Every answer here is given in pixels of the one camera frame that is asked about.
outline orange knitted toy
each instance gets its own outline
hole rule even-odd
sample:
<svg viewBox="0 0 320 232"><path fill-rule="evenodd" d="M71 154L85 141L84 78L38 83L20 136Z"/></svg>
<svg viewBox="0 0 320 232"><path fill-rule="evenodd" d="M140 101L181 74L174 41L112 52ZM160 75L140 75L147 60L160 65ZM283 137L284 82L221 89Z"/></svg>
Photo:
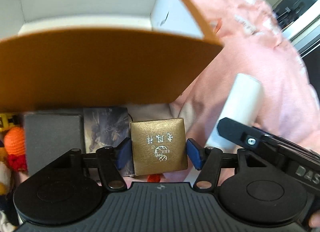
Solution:
<svg viewBox="0 0 320 232"><path fill-rule="evenodd" d="M14 127L4 137L4 148L8 153L8 165L14 171L25 171L26 149L24 130L22 127Z"/></svg>

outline pink fabric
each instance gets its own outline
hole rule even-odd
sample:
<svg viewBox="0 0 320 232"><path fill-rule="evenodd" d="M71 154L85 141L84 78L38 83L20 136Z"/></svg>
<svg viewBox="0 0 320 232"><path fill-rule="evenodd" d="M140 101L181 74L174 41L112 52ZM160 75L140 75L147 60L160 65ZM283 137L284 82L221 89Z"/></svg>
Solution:
<svg viewBox="0 0 320 232"><path fill-rule="evenodd" d="M171 104L173 116L187 120L187 138L205 144L236 75L245 73L261 81L265 90L256 125L320 152L315 91L296 49L282 37L271 7L264 0L193 1L214 25L225 47ZM165 176L183 181L189 171Z"/></svg>

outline chinese characters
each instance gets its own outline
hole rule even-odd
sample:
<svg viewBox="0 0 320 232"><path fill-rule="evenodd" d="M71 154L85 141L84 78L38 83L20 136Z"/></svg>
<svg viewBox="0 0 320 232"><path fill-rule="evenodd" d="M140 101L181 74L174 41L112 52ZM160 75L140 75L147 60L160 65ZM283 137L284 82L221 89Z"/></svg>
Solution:
<svg viewBox="0 0 320 232"><path fill-rule="evenodd" d="M156 140L155 142L158 142L158 143L163 143L164 142L164 136L165 134L161 135L161 134L158 134L156 135ZM172 142L173 140L173 135L171 133L166 133L166 139L168 142ZM148 144L152 144L153 143L153 138L152 138L152 135L148 135L147 137L147 143ZM152 144L151 145L151 149L155 149L156 147ZM165 154L168 154L170 153L170 150L165 147L165 146L158 146L156 149L155 149L155 152L154 152L154 156L156 158L158 158L159 161L166 161L167 160L167 155Z"/></svg>
<svg viewBox="0 0 320 232"><path fill-rule="evenodd" d="M164 135L156 135L156 138L158 140L158 143L163 143L163 136ZM167 133L167 141L171 142L173 139L173 135L171 133ZM147 143L148 144L152 144L153 142L153 138L152 138L152 135L147 137Z"/></svg>

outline dark gray case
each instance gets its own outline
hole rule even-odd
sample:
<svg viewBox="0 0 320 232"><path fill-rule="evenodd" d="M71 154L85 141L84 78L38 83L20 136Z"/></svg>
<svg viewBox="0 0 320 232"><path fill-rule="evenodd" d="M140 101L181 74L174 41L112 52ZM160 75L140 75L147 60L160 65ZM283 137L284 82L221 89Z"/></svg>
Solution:
<svg viewBox="0 0 320 232"><path fill-rule="evenodd" d="M35 174L65 152L85 152L83 117L78 114L25 115L26 158L29 175Z"/></svg>
<svg viewBox="0 0 320 232"><path fill-rule="evenodd" d="M71 225L41 227L26 222L18 232L304 232L298 224L258 228L226 214L213 195L189 183L137 183L111 193L90 217Z"/></svg>

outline logo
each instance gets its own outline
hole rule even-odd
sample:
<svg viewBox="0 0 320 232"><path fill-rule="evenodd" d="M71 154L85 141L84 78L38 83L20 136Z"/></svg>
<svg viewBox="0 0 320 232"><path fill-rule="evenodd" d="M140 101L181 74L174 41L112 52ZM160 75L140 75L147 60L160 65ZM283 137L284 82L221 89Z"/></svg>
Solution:
<svg viewBox="0 0 320 232"><path fill-rule="evenodd" d="M320 174L313 173L313 171L307 171L305 167L299 165L298 169L296 170L296 175L303 177L314 184L320 183Z"/></svg>
<svg viewBox="0 0 320 232"><path fill-rule="evenodd" d="M156 188L159 190L162 190L162 189L165 189L165 186L161 184L161 185L158 185Z"/></svg>
<svg viewBox="0 0 320 232"><path fill-rule="evenodd" d="M159 161L166 161L167 156L165 154L168 153L170 153L170 150L167 149L167 147L161 145L156 148L154 156L157 157Z"/></svg>

